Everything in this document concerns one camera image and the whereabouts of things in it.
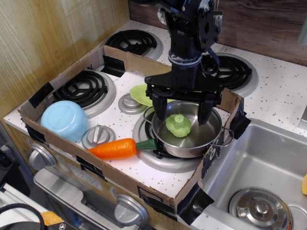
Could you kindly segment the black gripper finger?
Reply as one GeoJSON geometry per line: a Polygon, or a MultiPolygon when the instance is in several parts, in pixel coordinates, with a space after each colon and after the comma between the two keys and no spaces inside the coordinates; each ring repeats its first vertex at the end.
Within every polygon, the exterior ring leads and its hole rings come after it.
{"type": "Polygon", "coordinates": [[[167,99],[160,96],[154,96],[153,106],[157,117],[160,120],[165,120],[167,99]]]}
{"type": "Polygon", "coordinates": [[[205,98],[204,101],[199,103],[199,109],[198,109],[199,125],[204,125],[207,122],[212,112],[212,109],[215,106],[216,106],[216,100],[214,97],[205,98]]]}

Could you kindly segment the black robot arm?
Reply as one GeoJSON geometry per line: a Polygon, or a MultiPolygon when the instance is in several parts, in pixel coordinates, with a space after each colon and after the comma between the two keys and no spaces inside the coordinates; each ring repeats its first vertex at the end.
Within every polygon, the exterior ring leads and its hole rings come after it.
{"type": "Polygon", "coordinates": [[[168,53],[171,71],[148,76],[146,95],[152,100],[157,117],[165,120],[167,100],[196,102],[198,123],[204,125],[214,107],[221,103],[224,85],[206,77],[203,54],[208,52],[219,63],[211,49],[218,41],[221,27],[212,0],[137,0],[141,6],[155,6],[164,16],[171,37],[168,53]]]}

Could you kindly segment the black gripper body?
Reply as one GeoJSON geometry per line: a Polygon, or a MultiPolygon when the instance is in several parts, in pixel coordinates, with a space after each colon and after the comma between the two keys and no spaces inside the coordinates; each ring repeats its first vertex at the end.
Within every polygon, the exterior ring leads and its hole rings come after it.
{"type": "Polygon", "coordinates": [[[170,72],[145,78],[146,95],[153,105],[166,105],[168,99],[218,105],[224,85],[205,76],[201,61],[195,65],[173,63],[170,72]]]}

